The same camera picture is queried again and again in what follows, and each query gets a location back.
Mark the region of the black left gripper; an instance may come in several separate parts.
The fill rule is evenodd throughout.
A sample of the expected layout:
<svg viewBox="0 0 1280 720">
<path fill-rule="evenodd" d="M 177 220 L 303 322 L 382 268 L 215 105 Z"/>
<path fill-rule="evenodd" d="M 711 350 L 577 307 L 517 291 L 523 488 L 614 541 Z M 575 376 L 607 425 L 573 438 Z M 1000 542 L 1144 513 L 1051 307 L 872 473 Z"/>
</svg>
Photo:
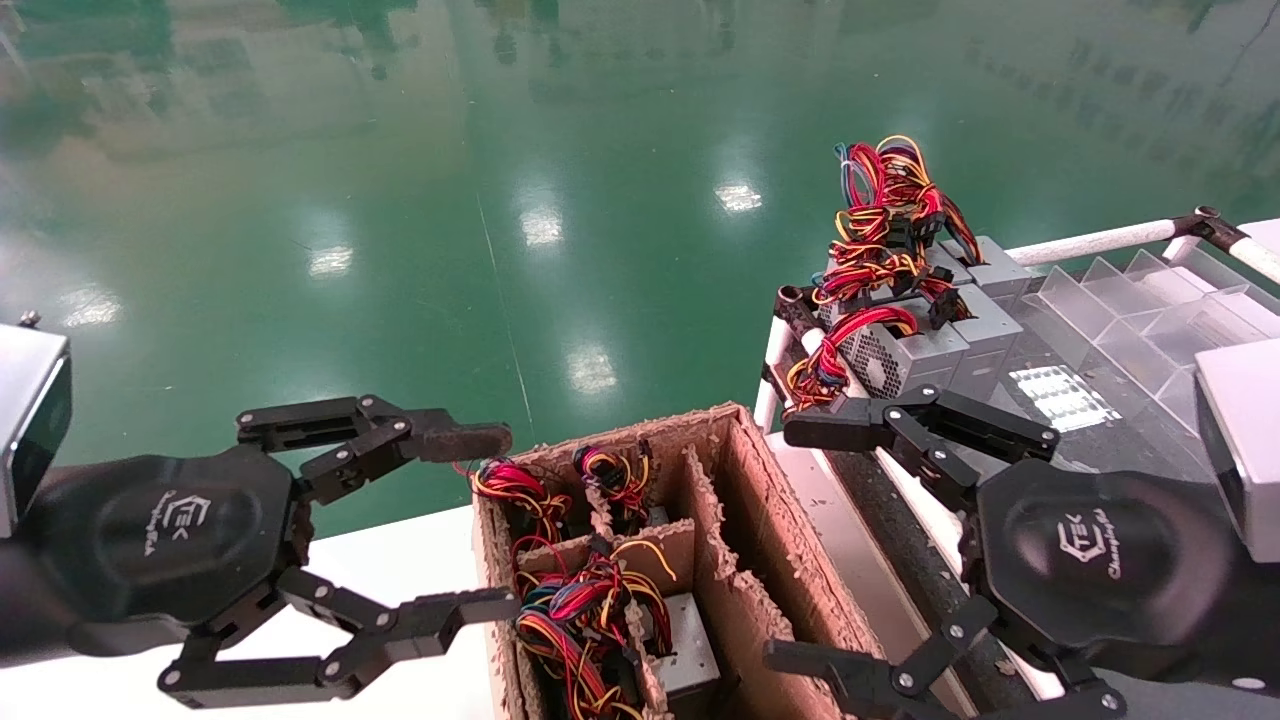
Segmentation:
<svg viewBox="0 0 1280 720">
<path fill-rule="evenodd" d="M 504 588 L 419 596 L 392 609 L 302 568 L 291 543 L 301 501 L 329 505 L 412 461 L 507 454 L 511 428 L 406 410 L 376 395 L 242 413 L 234 447 L 55 468 L 20 521 L 20 656 L 111 659 L 178 644 L 157 688 L 193 710 L 351 700 L 396 664 L 448 653 L 467 625 L 516 618 Z M 291 471 L 266 454 L 328 447 Z M 243 621 L 232 621 L 237 605 Z M 326 656 L 227 660 L 289 605 L 348 634 Z"/>
</svg>

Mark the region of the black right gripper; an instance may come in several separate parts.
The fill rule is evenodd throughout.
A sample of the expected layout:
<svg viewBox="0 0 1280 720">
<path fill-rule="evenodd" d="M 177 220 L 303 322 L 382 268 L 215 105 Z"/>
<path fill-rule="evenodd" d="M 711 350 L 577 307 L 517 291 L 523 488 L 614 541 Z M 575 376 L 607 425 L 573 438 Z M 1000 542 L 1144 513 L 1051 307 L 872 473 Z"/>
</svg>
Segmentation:
<svg viewBox="0 0 1280 720">
<path fill-rule="evenodd" d="M 1277 565 L 1251 557 L 1215 486 L 1052 466 L 1042 461 L 1059 445 L 1056 429 L 934 386 L 792 413 L 783 438 L 822 451 L 882 448 L 946 509 L 975 507 L 977 587 L 995 605 L 970 597 L 900 665 L 822 644 L 764 643 L 767 667 L 826 682 L 844 714 L 952 719 L 929 701 L 932 684 L 998 628 L 998 609 L 1005 644 L 1037 667 L 1078 656 L 1147 682 L 1277 680 Z M 979 484 L 951 443 L 1014 465 Z M 1087 666 L 1051 667 L 1060 697 L 986 717 L 1125 716 L 1123 694 Z"/>
</svg>

